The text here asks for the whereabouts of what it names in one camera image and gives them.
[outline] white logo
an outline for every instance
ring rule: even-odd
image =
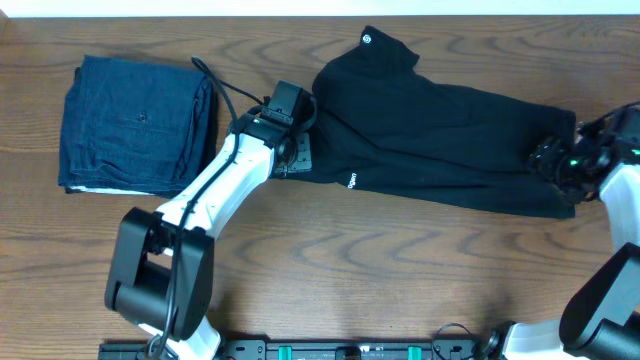
[[[347,187],[349,189],[353,189],[354,186],[356,186],[356,173],[351,174],[351,180],[349,181],[349,185],[347,185]]]

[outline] black fabric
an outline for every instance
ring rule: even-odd
[[[215,148],[205,141],[214,96],[195,70],[85,56],[65,99],[58,184],[180,192],[197,177],[205,146]]]
[[[574,216],[555,187],[526,169],[548,136],[573,142],[572,112],[434,84],[413,71],[419,56],[402,42],[371,26],[360,39],[316,77],[313,168],[287,178],[501,213]]]

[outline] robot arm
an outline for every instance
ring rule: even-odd
[[[570,151],[548,140],[532,157],[541,159],[534,164],[539,173],[560,174],[549,180],[565,191],[599,195],[615,255],[561,319],[510,326],[500,359],[640,359],[640,111],[627,106],[605,117],[583,130],[578,154],[557,156]]]
[[[576,294],[562,319],[511,326],[502,351],[507,360],[640,358],[640,339],[633,340],[640,332],[624,328],[640,304],[640,166],[616,166],[602,184],[600,198],[609,214],[616,255]],[[603,321],[615,333],[603,331]],[[586,351],[587,358],[566,352],[585,353],[583,348],[590,347],[600,354]]]
[[[175,281],[177,310],[167,353],[180,359],[212,359],[221,340],[206,317],[215,239],[247,195],[266,181],[277,165],[291,170],[310,168],[308,140],[299,139],[305,139],[302,131],[315,119],[315,111],[309,93],[279,82],[268,105],[250,110],[240,117],[239,124],[233,124],[239,134],[227,136],[220,153],[182,193],[153,214],[132,209],[118,231],[105,292],[107,308],[154,338],[161,336],[170,308],[170,283]],[[236,139],[237,152],[228,163]],[[306,162],[302,165],[297,163],[301,152],[307,153],[301,156]],[[204,192],[194,199],[201,189]],[[195,201],[193,211],[183,229],[178,229],[190,201]],[[175,262],[177,281],[170,269],[148,259],[152,254],[173,256],[176,241],[181,248]]]

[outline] wooden table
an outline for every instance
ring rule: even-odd
[[[640,94],[638,17],[12,20],[0,44],[0,358],[90,359],[105,339],[145,338],[103,293],[120,219],[163,200],[65,195],[56,183],[64,96],[83,54],[183,66],[198,54],[269,95],[279,79],[310,88],[366,24],[420,54],[416,71],[435,82],[582,121]],[[222,109],[220,129],[228,120]],[[209,317],[272,338],[429,337],[452,321],[482,332],[559,317],[610,249],[598,202],[558,221],[269,181],[220,237]]]

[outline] folded denim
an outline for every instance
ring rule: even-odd
[[[180,192],[200,170],[213,99],[195,70],[85,56],[65,99],[58,184]]]

